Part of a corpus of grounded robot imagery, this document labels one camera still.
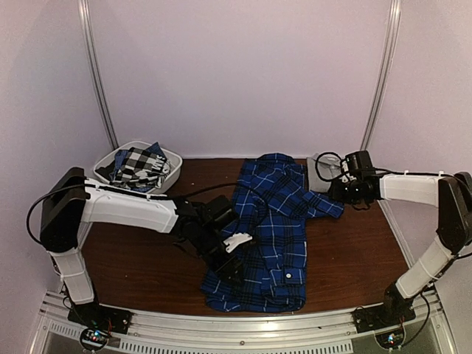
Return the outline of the blue plaid long sleeve shirt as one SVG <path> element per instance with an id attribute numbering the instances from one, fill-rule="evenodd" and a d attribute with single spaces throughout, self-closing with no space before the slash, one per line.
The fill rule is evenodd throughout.
<path id="1" fill-rule="evenodd" d="M 244 161 L 232 195 L 239 230 L 255 238 L 235 254 L 243 282 L 230 285 L 208 271 L 201 285 L 206 305 L 220 312 L 284 313 L 307 300 L 307 235 L 311 218 L 340 218 L 344 205 L 305 187 L 304 165 L 282 153 Z"/>

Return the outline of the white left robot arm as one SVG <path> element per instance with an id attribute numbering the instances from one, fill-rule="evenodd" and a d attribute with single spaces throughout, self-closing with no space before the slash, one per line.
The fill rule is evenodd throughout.
<path id="1" fill-rule="evenodd" d="M 186 196 L 168 197 L 127 191 L 86 178 L 71 168 L 41 199 L 39 240 L 57 266 L 77 315 L 89 327 L 99 327 L 106 312 L 96 300 L 82 256 L 82 245 L 93 223 L 112 223 L 150 229 L 189 241 L 207 268 L 231 285 L 243 281 L 243 265 L 235 254 L 251 240 L 248 234 L 224 238 L 223 230 L 238 215 L 230 200 L 220 195 L 208 203 Z"/>

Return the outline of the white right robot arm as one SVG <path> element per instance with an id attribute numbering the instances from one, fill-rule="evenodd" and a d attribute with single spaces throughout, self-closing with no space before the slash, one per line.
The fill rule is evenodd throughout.
<path id="1" fill-rule="evenodd" d="M 375 200 L 407 201 L 436 207 L 436 236 L 416 263 L 386 290 L 388 302 L 378 309 L 383 325 L 394 325 L 406 314 L 406 301 L 438 280 L 471 244 L 471 174 L 369 174 L 363 179 L 341 177 L 330 183 L 328 195 L 344 204 Z"/>

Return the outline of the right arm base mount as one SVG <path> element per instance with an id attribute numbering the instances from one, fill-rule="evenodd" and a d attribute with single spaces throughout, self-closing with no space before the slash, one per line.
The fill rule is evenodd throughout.
<path id="1" fill-rule="evenodd" d="M 380 305 L 358 306 L 351 313 L 357 333 L 377 332 L 375 339 L 381 348 L 399 349 L 406 341 L 405 323 L 416 318 L 412 303 L 412 299 L 400 295 L 395 285 L 390 285 Z"/>

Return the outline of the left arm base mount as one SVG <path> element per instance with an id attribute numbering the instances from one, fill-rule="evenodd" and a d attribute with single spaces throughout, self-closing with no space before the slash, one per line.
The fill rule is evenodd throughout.
<path id="1" fill-rule="evenodd" d="M 129 310 L 110 308 L 96 301 L 76 305 L 66 296 L 63 304 L 69 310 L 67 319 L 85 328 L 79 335 L 80 345 L 84 350 L 95 353 L 114 343 L 114 334 L 127 334 L 132 313 Z"/>

